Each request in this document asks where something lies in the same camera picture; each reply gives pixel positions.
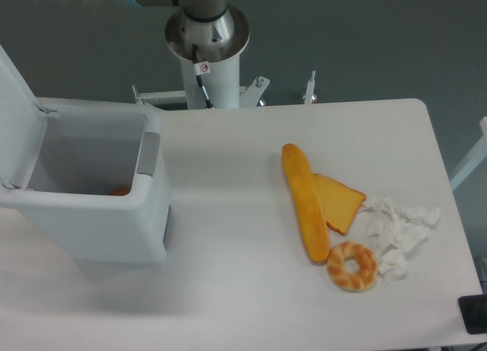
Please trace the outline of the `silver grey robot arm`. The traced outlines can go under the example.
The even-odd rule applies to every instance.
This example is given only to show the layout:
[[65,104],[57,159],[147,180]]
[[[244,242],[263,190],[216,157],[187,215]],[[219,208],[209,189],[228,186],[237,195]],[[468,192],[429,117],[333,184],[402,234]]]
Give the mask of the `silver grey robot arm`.
[[170,50],[191,62],[222,62],[244,51],[250,28],[228,0],[125,0],[140,7],[176,7],[165,27]]

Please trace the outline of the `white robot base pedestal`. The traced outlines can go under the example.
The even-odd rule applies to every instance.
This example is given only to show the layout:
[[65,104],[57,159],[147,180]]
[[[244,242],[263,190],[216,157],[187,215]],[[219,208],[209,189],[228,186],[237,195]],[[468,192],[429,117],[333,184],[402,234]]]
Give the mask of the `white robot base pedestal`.
[[202,79],[210,102],[216,109],[231,109],[240,106],[240,57],[232,56],[220,62],[193,62],[179,58],[189,110],[207,108],[204,94],[198,85]]

